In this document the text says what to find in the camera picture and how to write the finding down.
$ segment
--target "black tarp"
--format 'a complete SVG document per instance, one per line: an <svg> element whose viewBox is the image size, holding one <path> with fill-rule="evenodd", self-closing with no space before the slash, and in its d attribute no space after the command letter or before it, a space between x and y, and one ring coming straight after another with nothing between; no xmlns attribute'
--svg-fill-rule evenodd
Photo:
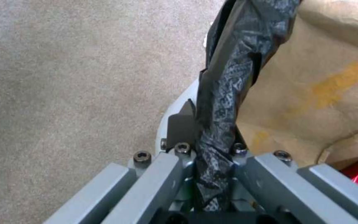
<svg viewBox="0 0 358 224"><path fill-rule="evenodd" d="M299 3L227 0L208 32L196 105L196 210L229 206L238 108L259 70L289 38Z"/></svg>

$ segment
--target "bolt head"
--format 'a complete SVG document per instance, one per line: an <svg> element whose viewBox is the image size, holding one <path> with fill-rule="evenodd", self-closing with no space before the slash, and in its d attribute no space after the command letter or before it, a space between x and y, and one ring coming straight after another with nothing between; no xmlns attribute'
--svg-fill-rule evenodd
<svg viewBox="0 0 358 224"><path fill-rule="evenodd" d="M274 156L277 157L277 159L280 159L281 161L285 163L289 163L292 161L292 156L288 152L284 150L277 150L273 153Z"/></svg>
<svg viewBox="0 0 358 224"><path fill-rule="evenodd" d="M133 162L135 164L150 164L152 162L152 155L148 151L137 151L133 155Z"/></svg>
<svg viewBox="0 0 358 224"><path fill-rule="evenodd" d="M161 145L160 146L161 146L160 147L161 150L165 151L167 149L167 139L166 138L161 139Z"/></svg>
<svg viewBox="0 0 358 224"><path fill-rule="evenodd" d="M186 142L179 142L175 145L175 154L187 154L190 155L190 145Z"/></svg>
<svg viewBox="0 0 358 224"><path fill-rule="evenodd" d="M245 154L247 154L247 151L248 151L247 147L243 143L240 143L240 142L234 143L233 149L234 149L234 153L236 155L245 155Z"/></svg>

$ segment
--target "black plastic bag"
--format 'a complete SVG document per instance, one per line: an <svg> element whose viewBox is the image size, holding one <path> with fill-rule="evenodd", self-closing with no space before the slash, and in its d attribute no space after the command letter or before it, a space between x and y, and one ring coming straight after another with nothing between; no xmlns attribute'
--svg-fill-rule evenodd
<svg viewBox="0 0 358 224"><path fill-rule="evenodd" d="M239 106L260 68L289 38L299 3L227 0L208 32L196 105L196 210L229 207L229 150Z"/></svg>

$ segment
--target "gray carpet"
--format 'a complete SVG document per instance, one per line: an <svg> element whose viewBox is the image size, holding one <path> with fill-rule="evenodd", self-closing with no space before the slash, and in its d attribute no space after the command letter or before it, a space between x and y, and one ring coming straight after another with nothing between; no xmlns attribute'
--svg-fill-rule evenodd
<svg viewBox="0 0 358 224"><path fill-rule="evenodd" d="M0 223L40 223L153 151L222 0L0 0Z"/></svg>

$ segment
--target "yellow stain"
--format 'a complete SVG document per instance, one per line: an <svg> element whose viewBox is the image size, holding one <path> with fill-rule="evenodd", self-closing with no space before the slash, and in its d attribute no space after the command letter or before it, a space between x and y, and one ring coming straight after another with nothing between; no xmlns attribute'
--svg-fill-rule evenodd
<svg viewBox="0 0 358 224"><path fill-rule="evenodd" d="M344 91L358 83L358 60L311 88L316 98L315 108L321 109L338 102Z"/></svg>
<svg viewBox="0 0 358 224"><path fill-rule="evenodd" d="M255 133L254 138L252 139L252 149L257 150L260 147L260 144L264 142L269 137L269 133L265 131L259 131Z"/></svg>
<svg viewBox="0 0 358 224"><path fill-rule="evenodd" d="M310 109L323 109L337 103L343 93L358 83L358 60L350 63L339 73L333 74L322 82L311 85L305 90L304 100L287 109L285 112L275 116L267 122L271 129L280 129L290 119L295 119L307 113ZM254 148L258 148L270 134L268 132L257 132L253 138Z"/></svg>

